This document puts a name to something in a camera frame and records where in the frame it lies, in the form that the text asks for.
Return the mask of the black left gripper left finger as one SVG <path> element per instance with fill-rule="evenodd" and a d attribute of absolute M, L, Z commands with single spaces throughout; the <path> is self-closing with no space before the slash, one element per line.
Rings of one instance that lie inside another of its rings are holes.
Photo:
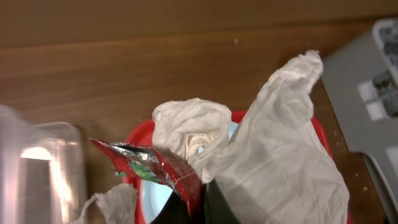
<path fill-rule="evenodd" d="M 189 224 L 190 218 L 185 202 L 172 192 L 163 209 L 151 224 Z"/>

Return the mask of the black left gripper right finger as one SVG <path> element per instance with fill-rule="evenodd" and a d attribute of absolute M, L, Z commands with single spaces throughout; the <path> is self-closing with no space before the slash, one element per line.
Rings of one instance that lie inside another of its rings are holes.
<path fill-rule="evenodd" d="M 203 217 L 205 224 L 241 224 L 216 180 L 203 186 Z"/>

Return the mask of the red foil snack wrapper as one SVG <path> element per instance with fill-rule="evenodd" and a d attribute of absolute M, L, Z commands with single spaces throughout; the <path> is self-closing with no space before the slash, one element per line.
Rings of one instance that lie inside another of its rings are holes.
<path fill-rule="evenodd" d="M 188 223 L 203 222 L 202 182 L 188 162 L 166 149 L 128 143 L 108 143 L 90 139 L 112 162 L 120 176 L 170 187 L 183 202 Z"/>

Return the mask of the white paper napkin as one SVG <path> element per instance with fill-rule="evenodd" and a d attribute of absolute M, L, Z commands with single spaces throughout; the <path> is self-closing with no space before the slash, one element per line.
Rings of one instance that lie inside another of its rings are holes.
<path fill-rule="evenodd" d="M 231 110 L 200 98 L 154 110 L 152 146 L 216 180 L 241 223 L 346 223 L 349 192 L 312 124 L 319 53 L 290 59 L 263 85 L 229 139 Z"/>

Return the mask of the clear plastic waste bin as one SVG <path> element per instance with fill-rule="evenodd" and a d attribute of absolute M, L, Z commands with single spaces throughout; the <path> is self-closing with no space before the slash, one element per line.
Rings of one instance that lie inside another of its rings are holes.
<path fill-rule="evenodd" d="M 80 133 L 1 106 L 1 223 L 71 223 L 86 201 Z"/>

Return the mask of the grey dishwasher rack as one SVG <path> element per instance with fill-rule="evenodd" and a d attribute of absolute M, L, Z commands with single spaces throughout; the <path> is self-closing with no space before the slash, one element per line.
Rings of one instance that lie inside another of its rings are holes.
<path fill-rule="evenodd" d="M 363 155 L 397 223 L 397 19 L 381 19 L 323 61 L 322 82 L 348 149 Z"/>

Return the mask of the large light blue plate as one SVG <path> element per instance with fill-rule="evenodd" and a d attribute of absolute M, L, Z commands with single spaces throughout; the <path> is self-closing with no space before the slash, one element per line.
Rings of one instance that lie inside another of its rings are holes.
<path fill-rule="evenodd" d="M 147 120 L 140 127 L 148 128 L 144 132 L 144 142 L 152 142 L 152 133 L 154 131 L 154 122 Z M 229 126 L 229 139 L 231 139 L 234 131 L 238 127 L 238 123 L 231 122 Z M 145 223 L 152 223 L 159 215 L 167 200 L 169 199 L 172 189 L 166 185 L 157 184 L 155 182 L 141 180 L 140 184 L 140 201 L 142 216 Z"/>

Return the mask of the red plastic serving tray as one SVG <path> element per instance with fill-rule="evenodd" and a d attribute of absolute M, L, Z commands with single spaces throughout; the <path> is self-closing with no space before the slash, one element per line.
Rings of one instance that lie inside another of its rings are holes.
<path fill-rule="evenodd" d="M 246 114 L 246 111 L 233 111 L 232 112 L 232 121 L 235 123 L 240 123 L 241 120 L 243 119 L 244 115 Z M 316 117 L 312 118 L 312 124 L 315 129 L 315 132 L 325 148 L 326 152 L 330 157 L 333 157 L 330 149 L 330 145 L 328 142 L 328 138 L 326 135 L 326 131 L 324 130 L 322 124 L 317 120 Z M 147 119 L 143 121 L 141 124 L 136 126 L 130 133 L 129 137 L 127 138 L 128 143 L 149 143 L 152 144 L 152 133 L 154 131 L 154 122 L 151 119 Z M 132 184 L 134 187 L 137 188 L 138 193 L 140 193 L 140 187 L 141 187 L 141 179 L 135 179 L 133 177 L 123 177 L 123 183 L 124 184 Z M 146 224 L 145 218 L 144 218 L 144 213 L 141 208 L 141 199 L 140 196 L 137 198 L 137 206 L 136 206 L 136 211 L 134 214 L 135 218 L 135 223 L 138 224 Z"/>

